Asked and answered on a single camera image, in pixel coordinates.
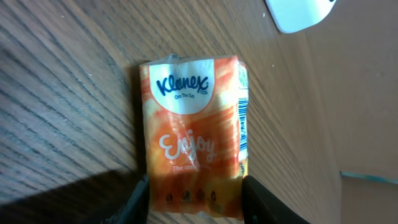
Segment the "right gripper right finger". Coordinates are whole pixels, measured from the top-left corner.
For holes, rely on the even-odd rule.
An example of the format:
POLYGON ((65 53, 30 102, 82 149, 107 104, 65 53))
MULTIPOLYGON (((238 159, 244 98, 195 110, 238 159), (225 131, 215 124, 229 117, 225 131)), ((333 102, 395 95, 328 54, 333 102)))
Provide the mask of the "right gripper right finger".
POLYGON ((243 179, 242 209, 245 224, 309 224, 251 175, 243 179))

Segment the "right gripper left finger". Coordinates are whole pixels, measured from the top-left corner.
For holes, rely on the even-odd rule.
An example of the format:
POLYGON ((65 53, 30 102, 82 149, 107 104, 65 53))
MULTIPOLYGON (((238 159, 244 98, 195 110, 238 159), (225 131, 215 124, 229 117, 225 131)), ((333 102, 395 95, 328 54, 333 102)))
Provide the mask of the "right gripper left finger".
POLYGON ((144 175, 131 196, 104 224, 146 224, 149 214, 149 177, 144 175))

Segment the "orange small box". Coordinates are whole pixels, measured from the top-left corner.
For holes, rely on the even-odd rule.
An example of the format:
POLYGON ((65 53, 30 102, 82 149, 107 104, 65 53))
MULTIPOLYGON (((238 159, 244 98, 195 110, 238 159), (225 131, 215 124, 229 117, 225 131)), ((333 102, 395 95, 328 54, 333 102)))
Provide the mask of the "orange small box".
POLYGON ((244 64, 235 55, 169 55, 139 69, 150 208, 242 220, 244 64))

